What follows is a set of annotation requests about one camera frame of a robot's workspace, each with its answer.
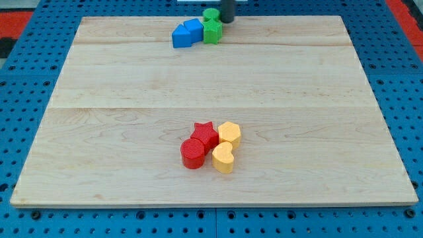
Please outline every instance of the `red block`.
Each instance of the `red block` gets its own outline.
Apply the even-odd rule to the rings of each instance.
[[[191,138],[200,140],[204,145],[204,155],[219,144],[219,134],[213,129],[213,122],[205,124],[194,123],[194,133]]]
[[[198,139],[187,139],[180,145],[182,163],[189,169],[198,169],[204,164],[204,145]]]

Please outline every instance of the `yellow block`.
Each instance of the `yellow block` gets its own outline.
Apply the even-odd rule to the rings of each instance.
[[[241,129],[238,124],[225,122],[217,128],[219,132],[219,143],[228,141],[232,144],[233,149],[239,147],[241,142]]]
[[[211,156],[213,167],[221,173],[232,173],[234,157],[232,154],[232,144],[225,141],[217,145]]]

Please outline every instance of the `green block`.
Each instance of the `green block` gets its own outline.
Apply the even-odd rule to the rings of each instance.
[[[204,43],[217,44],[222,38],[222,23],[215,20],[203,22],[204,26]]]
[[[203,11],[204,21],[215,20],[219,21],[220,19],[220,12],[217,9],[209,8]]]

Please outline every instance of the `red surface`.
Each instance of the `red surface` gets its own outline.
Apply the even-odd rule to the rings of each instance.
[[[0,13],[0,38],[10,37],[17,40],[31,16],[32,12],[26,11]]]
[[[198,139],[204,144],[204,154],[207,155],[210,149],[219,144],[219,134],[213,129],[213,122],[194,123],[194,127],[191,138]]]
[[[401,0],[386,0],[386,3],[423,61],[423,32],[418,28],[416,19],[410,15],[408,7]]]
[[[198,139],[187,139],[180,145],[182,163],[189,169],[198,169],[204,164],[204,145]]]

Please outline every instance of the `yellow heart block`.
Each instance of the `yellow heart block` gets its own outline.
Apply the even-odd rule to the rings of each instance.
[[[234,157],[233,146],[230,142],[223,142],[217,145],[211,153],[213,167],[221,173],[232,173]]]
[[[228,141],[232,144],[233,149],[239,147],[241,143],[241,129],[238,124],[225,122],[217,127],[219,132],[219,143]]]

